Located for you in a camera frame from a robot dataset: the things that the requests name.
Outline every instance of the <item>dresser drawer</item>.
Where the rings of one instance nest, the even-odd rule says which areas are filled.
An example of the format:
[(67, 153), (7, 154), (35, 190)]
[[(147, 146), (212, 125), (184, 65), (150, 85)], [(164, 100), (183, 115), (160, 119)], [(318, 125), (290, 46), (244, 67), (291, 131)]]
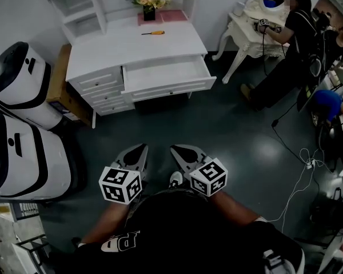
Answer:
[(123, 91), (125, 87), (123, 85), (106, 88), (104, 90), (99, 90), (96, 92), (92, 92), (91, 94), (85, 94), (82, 97), (84, 100), (92, 107), (99, 106), (100, 104), (104, 104), (107, 102), (112, 102), (115, 100), (123, 100), (123, 96), (121, 95), (121, 91)]
[(123, 112), (128, 110), (135, 109), (133, 103), (126, 103), (126, 102), (117, 102), (117, 103), (109, 103), (103, 104), (101, 106), (93, 107), (94, 111), (97, 112), (99, 116), (114, 114), (116, 112)]
[(216, 77), (211, 76), (202, 56), (175, 57), (123, 66), (128, 103), (161, 96), (208, 90)]
[(71, 85), (80, 93), (88, 94), (98, 90), (104, 90), (106, 88), (115, 87), (123, 84), (122, 75), (120, 69), (115, 69), (114, 72), (95, 78), (82, 80), (82, 81), (71, 81)]

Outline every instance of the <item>hand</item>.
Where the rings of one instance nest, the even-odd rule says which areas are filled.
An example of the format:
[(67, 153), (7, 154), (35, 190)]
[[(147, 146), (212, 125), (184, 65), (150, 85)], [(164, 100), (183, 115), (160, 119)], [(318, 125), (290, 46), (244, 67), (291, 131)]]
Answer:
[(261, 33), (261, 34), (264, 34), (265, 31), (267, 29), (267, 25), (262, 25), (258, 28), (258, 31)]

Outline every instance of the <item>flower vase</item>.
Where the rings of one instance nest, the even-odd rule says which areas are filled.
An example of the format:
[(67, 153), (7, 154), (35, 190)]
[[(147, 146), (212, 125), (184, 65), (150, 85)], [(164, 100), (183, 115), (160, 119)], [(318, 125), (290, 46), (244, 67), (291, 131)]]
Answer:
[(155, 20), (155, 8), (154, 7), (143, 7), (143, 20), (154, 21)]

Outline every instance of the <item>black t-shirt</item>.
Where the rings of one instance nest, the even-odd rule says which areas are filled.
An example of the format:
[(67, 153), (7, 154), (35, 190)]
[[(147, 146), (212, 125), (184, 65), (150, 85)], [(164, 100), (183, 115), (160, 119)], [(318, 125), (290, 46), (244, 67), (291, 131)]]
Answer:
[(306, 59), (309, 55), (310, 50), (313, 48), (314, 37), (316, 34), (313, 26), (308, 22), (310, 18), (300, 11), (291, 11), (287, 17), (285, 27), (294, 31), (294, 35), (290, 39), (290, 47), (287, 51), (286, 57), (291, 56), (301, 59)]
[(320, 13), (318, 17), (319, 19), (316, 22), (316, 28), (319, 31), (325, 30), (330, 25), (329, 18), (324, 13)]
[(234, 227), (204, 199), (177, 191), (145, 200), (119, 235), (79, 247), (70, 264), (74, 273), (264, 273), (262, 255), (269, 249), (298, 269), (300, 246), (271, 224)]
[(337, 44), (337, 36), (339, 33), (333, 30), (326, 31), (327, 35), (327, 55), (326, 55), (326, 66), (330, 68), (335, 60), (343, 61), (343, 47), (338, 46)]

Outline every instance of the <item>shelf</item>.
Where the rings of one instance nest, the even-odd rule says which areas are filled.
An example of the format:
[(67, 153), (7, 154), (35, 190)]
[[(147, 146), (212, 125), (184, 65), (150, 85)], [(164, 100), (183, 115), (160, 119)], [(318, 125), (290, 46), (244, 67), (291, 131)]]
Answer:
[(92, 14), (95, 14), (95, 9), (94, 7), (90, 7), (90, 8), (87, 8), (85, 10), (82, 10), (82, 11), (79, 11), (79, 12), (75, 12), (74, 14), (71, 14), (69, 16), (66, 16), (64, 17), (64, 19), (62, 20), (62, 22), (64, 24), (66, 23), (70, 23), (72, 21), (77, 21), (81, 18), (86, 18)]
[(86, 42), (89, 39), (102, 35), (98, 18), (95, 14), (90, 14), (77, 21), (65, 24), (72, 33), (76, 43)]
[(52, 0), (52, 3), (65, 21), (94, 7), (91, 0)]

